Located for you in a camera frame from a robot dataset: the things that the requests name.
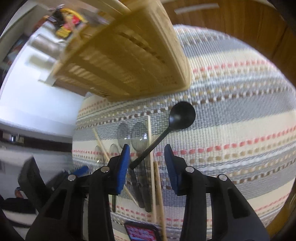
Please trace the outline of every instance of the wooden floor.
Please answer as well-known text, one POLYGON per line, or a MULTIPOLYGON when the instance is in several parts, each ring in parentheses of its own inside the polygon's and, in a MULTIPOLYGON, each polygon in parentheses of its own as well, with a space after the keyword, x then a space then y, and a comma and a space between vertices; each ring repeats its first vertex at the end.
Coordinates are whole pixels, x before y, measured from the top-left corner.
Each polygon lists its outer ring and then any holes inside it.
POLYGON ((296 85, 296 37, 274 8, 252 0, 177 0, 164 3, 173 24, 232 35, 265 55, 296 85), (174 10, 218 3, 219 8, 176 14, 174 10))

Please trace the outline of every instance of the black ladle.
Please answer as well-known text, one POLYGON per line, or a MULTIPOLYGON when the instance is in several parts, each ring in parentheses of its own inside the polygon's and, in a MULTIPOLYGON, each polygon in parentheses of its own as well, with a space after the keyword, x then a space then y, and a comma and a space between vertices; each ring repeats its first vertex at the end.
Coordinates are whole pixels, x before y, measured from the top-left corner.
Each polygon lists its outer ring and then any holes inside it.
POLYGON ((195 120, 195 109, 193 106, 185 101, 175 104, 169 116, 168 128, 145 150, 142 154, 131 164, 129 167, 134 169, 144 160, 146 156, 172 131, 172 130, 181 130, 190 127, 195 120))

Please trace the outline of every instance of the metal screw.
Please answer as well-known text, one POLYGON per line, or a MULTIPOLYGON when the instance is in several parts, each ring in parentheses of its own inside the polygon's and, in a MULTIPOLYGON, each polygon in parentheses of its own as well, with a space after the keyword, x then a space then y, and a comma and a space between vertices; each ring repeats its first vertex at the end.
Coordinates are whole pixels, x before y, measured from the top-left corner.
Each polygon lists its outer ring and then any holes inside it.
POLYGON ((185 171, 192 173, 192 172, 194 172, 194 168, 193 167, 186 167, 185 171))
POLYGON ((101 168, 101 172, 108 172, 108 171, 110 171, 110 168, 107 167, 107 166, 103 166, 103 167, 101 168))
POLYGON ((219 176, 219 178, 220 178, 220 180, 222 180, 222 181, 226 181, 226 180, 227 180, 227 176, 224 175, 224 174, 221 174, 221 175, 219 176))
POLYGON ((71 181, 71 182, 74 181, 75 178, 76 178, 75 175, 69 175, 69 176, 68 176, 68 180, 71 181))

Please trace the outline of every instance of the striped tablecloth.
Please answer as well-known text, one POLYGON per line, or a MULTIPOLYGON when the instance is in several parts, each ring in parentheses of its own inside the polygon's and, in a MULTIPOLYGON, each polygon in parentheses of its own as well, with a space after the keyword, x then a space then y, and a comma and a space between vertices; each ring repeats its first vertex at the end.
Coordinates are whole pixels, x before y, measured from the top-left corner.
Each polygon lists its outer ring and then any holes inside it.
MULTIPOLYGON (((170 108, 188 101, 197 113, 193 125, 171 132, 153 151, 160 169, 168 239, 178 240, 185 206, 185 196, 177 197, 171 190, 163 154, 168 143, 204 174, 228 175, 266 226, 283 206, 296 175, 295 88, 274 64, 235 38, 198 27, 174 28, 191 65, 191 87, 124 102, 108 102, 88 93, 73 137, 74 165, 87 164, 92 171, 103 165, 92 128, 109 151, 111 144, 118 146, 120 124, 132 132, 137 122, 146 125, 150 115, 156 139, 168 126, 170 108)), ((131 159, 135 157, 131 147, 131 159)), ((133 193, 128 175, 126 186, 133 193)), ((125 220, 152 221, 151 213, 137 207, 124 191, 116 207, 112 220, 117 240, 129 240, 125 220)), ((211 225, 208 214, 208 238, 211 225)), ((159 221, 155 226, 161 230, 159 221)))

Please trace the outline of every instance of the yellow plastic basket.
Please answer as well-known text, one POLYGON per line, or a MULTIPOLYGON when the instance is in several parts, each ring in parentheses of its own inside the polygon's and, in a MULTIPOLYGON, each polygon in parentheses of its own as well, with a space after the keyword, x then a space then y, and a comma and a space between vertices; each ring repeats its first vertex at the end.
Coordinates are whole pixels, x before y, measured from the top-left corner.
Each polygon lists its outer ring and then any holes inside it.
POLYGON ((160 1, 140 0, 136 8, 85 38, 88 30, 81 30, 67 48, 71 51, 55 65, 58 81, 109 101, 189 88, 190 66, 160 1))

